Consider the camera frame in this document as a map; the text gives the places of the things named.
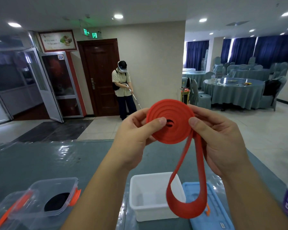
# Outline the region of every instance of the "blue curtain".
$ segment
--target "blue curtain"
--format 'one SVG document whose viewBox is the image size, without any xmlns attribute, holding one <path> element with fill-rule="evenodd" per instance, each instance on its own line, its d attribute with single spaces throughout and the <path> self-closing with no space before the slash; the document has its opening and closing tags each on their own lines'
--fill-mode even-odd
<svg viewBox="0 0 288 230">
<path fill-rule="evenodd" d="M 230 42 L 232 39 L 223 40 L 222 52 L 221 52 L 221 63 L 225 64 L 228 60 L 228 53 L 230 48 Z"/>
<path fill-rule="evenodd" d="M 266 69 L 273 63 L 288 62 L 288 35 L 259 37 L 254 57 Z"/>
<path fill-rule="evenodd" d="M 206 50 L 209 48 L 209 40 L 198 42 L 187 42 L 186 68 L 194 68 L 201 71 L 201 61 L 205 57 Z"/>
<path fill-rule="evenodd" d="M 235 62 L 235 64 L 248 64 L 248 60 L 254 53 L 255 42 L 255 37 L 236 38 L 232 45 L 232 54 L 229 62 Z"/>
</svg>

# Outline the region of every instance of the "framed poster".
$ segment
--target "framed poster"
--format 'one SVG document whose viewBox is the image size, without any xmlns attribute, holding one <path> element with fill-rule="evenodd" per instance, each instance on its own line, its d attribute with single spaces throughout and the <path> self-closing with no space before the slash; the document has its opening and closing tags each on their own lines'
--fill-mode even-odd
<svg viewBox="0 0 288 230">
<path fill-rule="evenodd" d="M 44 52 L 77 51 L 72 30 L 39 32 Z"/>
</svg>

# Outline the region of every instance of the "wooden door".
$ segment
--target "wooden door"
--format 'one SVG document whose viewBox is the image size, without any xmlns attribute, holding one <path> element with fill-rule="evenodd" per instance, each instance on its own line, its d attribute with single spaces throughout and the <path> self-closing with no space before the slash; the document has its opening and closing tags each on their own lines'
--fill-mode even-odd
<svg viewBox="0 0 288 230">
<path fill-rule="evenodd" d="M 117 68 L 117 39 L 78 42 L 82 65 L 96 116 L 119 115 L 112 88 L 112 71 Z"/>
</svg>

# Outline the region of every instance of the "green sign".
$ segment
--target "green sign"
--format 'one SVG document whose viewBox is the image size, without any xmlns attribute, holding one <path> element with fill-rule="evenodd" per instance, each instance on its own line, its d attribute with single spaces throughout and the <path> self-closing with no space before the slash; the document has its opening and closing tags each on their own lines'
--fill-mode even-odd
<svg viewBox="0 0 288 230">
<path fill-rule="evenodd" d="M 84 29 L 83 28 L 83 31 L 84 31 L 84 34 L 86 35 L 86 36 L 90 36 L 90 33 L 89 33 L 89 31 L 87 30 L 87 29 Z"/>
</svg>

